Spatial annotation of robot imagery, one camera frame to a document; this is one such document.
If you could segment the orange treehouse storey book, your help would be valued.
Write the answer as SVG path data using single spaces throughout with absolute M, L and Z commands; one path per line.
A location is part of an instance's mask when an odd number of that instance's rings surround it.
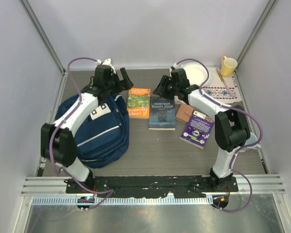
M 127 111 L 129 118 L 148 119 L 151 89 L 132 88 L 128 92 Z

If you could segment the navy blue student backpack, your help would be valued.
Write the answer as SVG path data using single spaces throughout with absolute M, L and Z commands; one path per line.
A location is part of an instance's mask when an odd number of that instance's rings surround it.
M 129 147 L 129 113 L 122 95 L 110 94 L 84 119 L 74 140 L 78 159 L 102 168 L 118 160 Z

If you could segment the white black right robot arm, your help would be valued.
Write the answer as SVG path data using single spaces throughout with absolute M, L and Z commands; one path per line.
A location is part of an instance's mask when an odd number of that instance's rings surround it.
M 222 191 L 231 181 L 238 149 L 250 138 L 243 108 L 224 105 L 208 95 L 200 86 L 190 85 L 182 68 L 172 70 L 171 76 L 162 76 L 153 94 L 166 99 L 177 96 L 214 120 L 215 141 L 219 150 L 216 162 L 210 169 L 209 185 L 213 191 Z

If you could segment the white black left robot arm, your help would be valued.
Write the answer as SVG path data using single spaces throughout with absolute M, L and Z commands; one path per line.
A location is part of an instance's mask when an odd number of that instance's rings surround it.
M 65 100 L 56 120 L 41 128 L 41 155 L 62 166 L 84 194 L 93 190 L 92 168 L 118 160 L 129 147 L 129 114 L 120 92 L 133 82 L 110 65 L 98 65 L 81 93 Z

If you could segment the dark blue Nineteen Eighty-Four book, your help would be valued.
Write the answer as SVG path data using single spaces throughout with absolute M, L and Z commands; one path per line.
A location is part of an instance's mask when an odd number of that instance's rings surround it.
M 174 100 L 151 97 L 148 129 L 168 131 L 176 129 Z

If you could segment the brown leather wallet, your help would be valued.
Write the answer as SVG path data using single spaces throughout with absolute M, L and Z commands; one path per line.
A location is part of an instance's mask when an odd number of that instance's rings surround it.
M 178 108 L 175 118 L 181 122 L 188 123 L 193 111 L 194 108 L 192 106 L 182 103 Z

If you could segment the white paper plate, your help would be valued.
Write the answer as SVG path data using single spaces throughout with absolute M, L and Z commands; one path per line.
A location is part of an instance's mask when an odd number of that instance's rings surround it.
M 190 85 L 200 86 L 207 79 L 207 71 L 199 63 L 190 62 L 181 65 L 181 67 L 185 70 Z

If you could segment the purple paperback book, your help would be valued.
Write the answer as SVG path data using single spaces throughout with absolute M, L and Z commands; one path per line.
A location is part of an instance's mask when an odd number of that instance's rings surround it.
M 194 110 L 179 138 L 197 148 L 203 149 L 213 127 L 214 121 L 209 116 Z

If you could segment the patterned white placemat cloth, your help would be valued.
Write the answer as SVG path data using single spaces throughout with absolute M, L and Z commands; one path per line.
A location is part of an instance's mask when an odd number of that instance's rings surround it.
M 225 104 L 232 104 L 234 102 L 241 102 L 242 98 L 237 86 L 236 79 L 234 75 L 231 75 L 229 77 L 224 77 L 224 80 L 228 84 L 230 90 L 233 93 L 233 97 L 231 97 L 226 90 L 224 84 L 221 82 L 216 68 L 211 67 L 208 68 L 210 72 L 210 77 L 208 79 L 208 82 L 205 83 L 203 86 L 203 90 L 213 98 L 225 103 Z

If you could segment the yellow mug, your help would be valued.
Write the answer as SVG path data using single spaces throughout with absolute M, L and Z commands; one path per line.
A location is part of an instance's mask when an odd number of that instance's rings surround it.
M 238 62 L 234 58 L 228 58 L 226 56 L 223 56 L 221 61 L 220 74 L 223 77 L 229 77 L 230 75 L 232 75 L 237 65 Z

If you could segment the pale blue mug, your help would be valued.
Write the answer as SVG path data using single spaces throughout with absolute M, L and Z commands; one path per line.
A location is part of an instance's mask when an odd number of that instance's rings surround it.
M 247 150 L 259 150 L 261 148 L 261 145 L 257 143 L 257 140 L 257 136 L 254 133 L 250 133 L 249 139 L 246 140 L 240 152 L 245 152 Z

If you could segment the pink handled knife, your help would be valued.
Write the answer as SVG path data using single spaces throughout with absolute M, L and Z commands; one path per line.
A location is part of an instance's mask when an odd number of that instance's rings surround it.
M 229 88 L 228 84 L 226 83 L 226 81 L 224 80 L 223 76 L 221 75 L 221 73 L 220 73 L 220 71 L 219 71 L 219 68 L 217 68 L 216 71 L 217 71 L 217 74 L 218 74 L 218 76 L 219 76 L 221 82 L 224 84 L 226 90 L 228 91 L 229 95 L 230 95 L 231 97 L 233 97 L 233 93 L 232 93 L 232 91 L 230 90 L 230 88 Z

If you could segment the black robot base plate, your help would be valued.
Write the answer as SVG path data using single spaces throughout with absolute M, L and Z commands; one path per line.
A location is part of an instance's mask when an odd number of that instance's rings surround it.
M 81 183 L 85 188 L 98 192 L 98 197 L 112 198 L 165 198 L 169 193 L 179 198 L 199 198 L 206 193 L 238 192 L 235 177 L 226 184 L 216 185 L 209 176 L 96 176 Z

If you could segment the aluminium front rail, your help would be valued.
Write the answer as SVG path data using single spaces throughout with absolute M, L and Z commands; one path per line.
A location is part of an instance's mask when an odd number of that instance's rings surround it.
M 21 190 L 22 196 L 64 195 L 68 177 L 27 177 Z M 253 194 L 284 194 L 286 190 L 277 174 L 247 175 Z

